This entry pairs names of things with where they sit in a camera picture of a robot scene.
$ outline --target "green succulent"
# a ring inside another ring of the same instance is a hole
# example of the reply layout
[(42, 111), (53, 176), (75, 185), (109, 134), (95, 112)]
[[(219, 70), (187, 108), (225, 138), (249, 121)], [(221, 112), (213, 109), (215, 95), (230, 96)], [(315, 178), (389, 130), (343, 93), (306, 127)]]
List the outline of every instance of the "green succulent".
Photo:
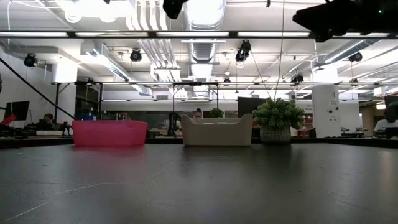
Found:
[(265, 103), (253, 111), (254, 123), (271, 129), (293, 127), (300, 129), (300, 122), (304, 121), (304, 110), (297, 107), (295, 101), (275, 101), (268, 98)]
[(211, 118), (223, 118), (224, 116), (224, 111), (218, 108), (213, 108), (210, 111), (210, 117)]

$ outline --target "white pillar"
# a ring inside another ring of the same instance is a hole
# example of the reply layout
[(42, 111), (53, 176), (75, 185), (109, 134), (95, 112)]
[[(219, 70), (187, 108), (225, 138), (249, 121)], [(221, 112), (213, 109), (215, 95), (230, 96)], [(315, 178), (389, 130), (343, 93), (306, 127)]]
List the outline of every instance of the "white pillar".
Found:
[[(75, 82), (77, 81), (77, 64), (71, 62), (69, 59), (59, 60), (57, 64), (52, 67), (53, 81), (57, 83), (64, 82)], [(76, 102), (76, 86), (69, 85), (66, 87), (58, 96), (58, 106), (70, 113), (72, 116), (75, 115), (75, 102)], [(58, 110), (57, 122), (62, 123), (67, 121), (72, 123), (73, 119), (66, 115), (64, 112)]]
[[(314, 82), (338, 82), (337, 69), (326, 66), (324, 70), (313, 71)], [(317, 138), (341, 136), (339, 92), (337, 85), (312, 87), (313, 125)]]

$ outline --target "pink plastic bin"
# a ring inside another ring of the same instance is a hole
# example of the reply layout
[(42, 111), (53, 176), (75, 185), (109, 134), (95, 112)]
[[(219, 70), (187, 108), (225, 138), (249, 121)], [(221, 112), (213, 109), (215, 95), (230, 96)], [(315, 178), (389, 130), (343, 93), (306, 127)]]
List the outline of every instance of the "pink plastic bin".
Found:
[(145, 144), (148, 123), (141, 121), (73, 121), (75, 146), (128, 147)]

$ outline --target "plant pot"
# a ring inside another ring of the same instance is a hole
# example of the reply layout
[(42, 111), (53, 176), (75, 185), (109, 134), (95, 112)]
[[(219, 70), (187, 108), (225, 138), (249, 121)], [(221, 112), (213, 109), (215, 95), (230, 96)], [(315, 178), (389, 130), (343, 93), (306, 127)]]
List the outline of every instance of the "plant pot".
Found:
[(260, 137), (264, 143), (288, 144), (290, 142), (290, 128), (271, 129), (261, 126)]

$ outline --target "monitor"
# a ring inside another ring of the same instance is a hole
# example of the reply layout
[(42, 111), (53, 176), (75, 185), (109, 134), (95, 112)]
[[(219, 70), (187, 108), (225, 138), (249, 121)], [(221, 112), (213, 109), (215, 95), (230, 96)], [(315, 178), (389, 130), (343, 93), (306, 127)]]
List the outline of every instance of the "monitor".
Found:
[(238, 117), (241, 118), (245, 114), (253, 114), (253, 111), (266, 101), (267, 99), (238, 97)]
[(28, 111), (29, 101), (7, 103), (4, 119), (13, 114), (17, 116), (16, 121), (26, 121)]

